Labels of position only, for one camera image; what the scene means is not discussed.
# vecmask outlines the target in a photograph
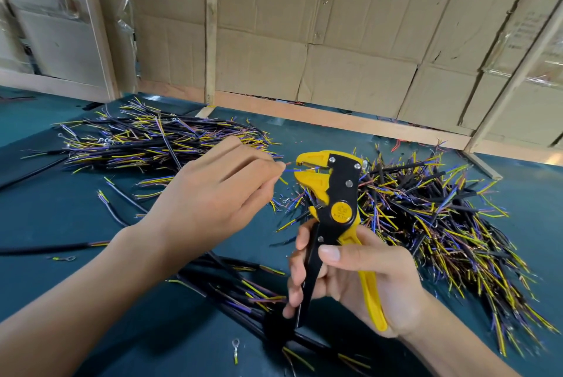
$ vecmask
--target hand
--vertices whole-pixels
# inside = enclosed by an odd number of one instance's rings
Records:
[[[130,247],[135,240],[157,259],[161,277],[169,276],[244,228],[272,199],[284,169],[269,154],[228,137],[186,164],[149,213],[112,244]]]
[[[301,283],[305,280],[305,250],[309,232],[316,220],[299,227],[296,248],[289,259],[289,303],[283,314],[291,318],[303,301]],[[359,225],[356,234],[362,245],[321,245],[319,257],[324,262],[313,291],[313,298],[330,296],[341,302],[372,330],[384,337],[397,337],[416,329],[428,307],[428,295],[418,276],[411,254],[403,247],[389,246],[367,227]],[[377,273],[377,290],[389,325],[385,332],[376,330],[364,302],[357,271]]]

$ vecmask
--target black handle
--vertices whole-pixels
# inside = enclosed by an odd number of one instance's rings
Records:
[[[305,322],[307,311],[309,310],[309,305],[311,304],[313,290],[315,289],[316,280],[319,276],[320,268],[323,265],[323,261],[319,257],[319,246],[324,243],[324,239],[319,241],[319,238],[323,236],[323,234],[319,231],[319,227],[319,223],[316,223],[311,228],[311,235],[307,245],[307,253],[305,256],[305,271],[307,272],[307,275],[305,277],[305,281],[301,284],[301,289],[303,290],[303,301],[297,308],[297,318],[295,321],[296,329],[303,326],[303,323]]]

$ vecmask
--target yellow handle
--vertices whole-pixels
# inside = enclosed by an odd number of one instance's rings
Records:
[[[342,245],[346,244],[362,244],[356,236],[356,227],[360,223],[360,216],[356,215],[354,224],[338,239]],[[362,282],[362,289],[364,291],[364,301],[368,308],[369,315],[375,324],[377,331],[387,330],[387,321],[385,320],[384,310],[379,301],[379,294],[377,292],[377,280],[375,272],[358,272],[360,281]]]

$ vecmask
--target teal workbench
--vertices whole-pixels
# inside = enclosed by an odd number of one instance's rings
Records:
[[[38,100],[49,100],[38,95]],[[59,104],[62,109],[67,104]],[[68,104],[58,117],[73,112]],[[27,106],[37,103],[18,103],[17,111],[0,108],[2,126],[18,132],[18,127],[30,132],[30,125],[40,129],[30,137],[19,139],[0,148],[0,183],[18,175],[42,167],[52,157],[20,160],[23,149],[59,148],[61,139],[57,131],[48,128],[48,113],[26,113]],[[196,110],[201,105],[174,100],[153,103],[156,107],[183,113]],[[110,112],[117,112],[119,103],[109,105]],[[273,150],[292,161],[302,152],[335,149],[374,156],[374,144],[378,142],[386,160],[397,160],[401,153],[410,155],[417,150],[424,156],[427,147],[403,144],[391,153],[394,140],[371,135],[347,132],[322,126],[297,123],[262,115],[254,115],[218,108],[213,116],[235,116],[271,133],[281,146]],[[559,311],[563,291],[563,278],[559,272],[559,259],[563,257],[561,238],[561,204],[563,203],[563,169],[540,164],[482,156],[504,180],[498,184],[494,200],[510,213],[509,219],[497,219],[497,226],[518,246],[521,257],[533,271],[542,277],[534,292],[542,302],[538,311],[555,326],[563,328],[563,316]],[[451,166],[462,160],[453,151],[446,153],[445,163]],[[106,173],[81,171],[77,174],[52,168],[45,173],[0,192],[2,246],[33,246],[63,244],[80,241],[97,241],[111,238],[119,226],[109,216],[96,197],[96,190],[106,195],[112,191],[103,181]],[[133,184],[146,176],[134,171],[112,173],[114,181],[129,192]],[[288,194],[288,186],[278,182],[276,195]],[[133,223],[136,210],[115,200],[120,215]],[[274,233],[291,219],[282,213],[273,214],[271,207],[261,210],[243,231],[217,246],[216,253],[245,260],[257,261],[268,266],[287,269],[286,256],[292,245],[269,248],[268,245],[295,235],[294,225],[286,231]],[[45,256],[0,257],[0,320],[16,312],[69,274],[83,266],[99,251],[78,252],[73,262],[46,260]],[[279,280],[279,289],[285,281]],[[473,329],[489,346],[496,348],[494,335],[488,330],[490,322],[476,300],[460,302],[443,295],[440,297],[454,313]],[[345,345],[347,351],[370,356],[374,359],[375,375],[424,375],[426,371],[418,360],[396,340],[386,340],[371,333],[346,310],[331,299],[313,304],[309,334],[333,345]],[[523,375],[561,375],[563,359],[557,354],[563,351],[563,339],[547,331],[539,331],[547,352],[522,359],[509,348],[507,362]],[[233,363],[232,339],[240,339],[239,365]],[[315,356],[307,358],[316,366],[317,375],[355,375],[339,364],[323,363]],[[298,376],[313,375],[297,365]],[[163,282],[147,293],[109,331],[89,359],[80,368],[79,376],[135,375],[213,375],[213,376],[284,376],[291,375],[282,354],[263,345],[229,318],[210,307],[204,299],[191,290],[176,284]]]

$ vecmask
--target wire stripper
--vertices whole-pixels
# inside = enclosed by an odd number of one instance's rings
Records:
[[[361,244],[356,237],[356,227],[360,223],[357,188],[364,163],[362,159],[349,153],[324,150],[302,153],[296,164],[328,170],[328,173],[318,173],[314,169],[294,173],[297,181],[311,189],[319,200],[317,207],[309,207],[318,223],[311,229],[305,257],[307,276],[301,285],[303,302],[297,309],[295,324],[295,328],[299,328],[305,321],[313,288],[323,264],[319,258],[319,246]],[[385,331],[387,321],[377,293],[376,274],[358,273],[369,315],[377,330]]]

